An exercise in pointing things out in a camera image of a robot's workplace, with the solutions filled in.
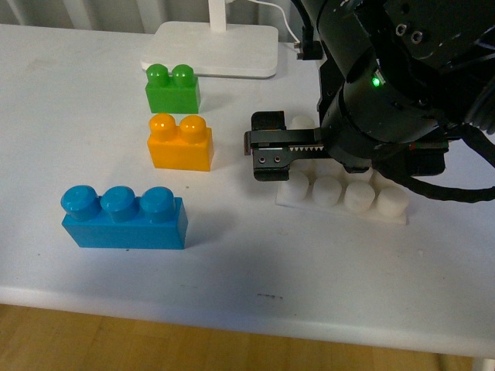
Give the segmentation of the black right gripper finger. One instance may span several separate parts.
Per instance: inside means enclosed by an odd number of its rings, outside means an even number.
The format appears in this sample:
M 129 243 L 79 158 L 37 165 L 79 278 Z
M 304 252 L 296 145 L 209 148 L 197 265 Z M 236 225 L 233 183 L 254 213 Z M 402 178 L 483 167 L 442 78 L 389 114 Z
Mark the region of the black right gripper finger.
M 257 181 L 288 181 L 293 161 L 288 148 L 255 148 L 252 150 L 253 173 Z

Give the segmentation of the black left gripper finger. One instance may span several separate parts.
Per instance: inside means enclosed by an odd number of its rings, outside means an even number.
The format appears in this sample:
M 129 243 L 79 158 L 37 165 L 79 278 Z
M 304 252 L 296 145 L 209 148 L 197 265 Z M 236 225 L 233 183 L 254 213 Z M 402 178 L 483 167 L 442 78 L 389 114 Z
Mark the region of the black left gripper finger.
M 252 130 L 285 130 L 284 111 L 257 111 L 251 116 Z

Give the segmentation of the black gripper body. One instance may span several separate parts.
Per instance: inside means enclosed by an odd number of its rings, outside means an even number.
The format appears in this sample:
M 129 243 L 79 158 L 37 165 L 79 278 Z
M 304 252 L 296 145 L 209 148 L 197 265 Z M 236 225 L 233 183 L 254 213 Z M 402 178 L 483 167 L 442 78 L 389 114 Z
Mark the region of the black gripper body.
M 446 141 L 386 143 L 360 133 L 349 124 L 328 128 L 250 130 L 244 134 L 244 153 L 255 148 L 288 148 L 293 161 L 332 158 L 349 173 L 365 172 L 386 162 L 411 176 L 433 176 L 445 168 Z

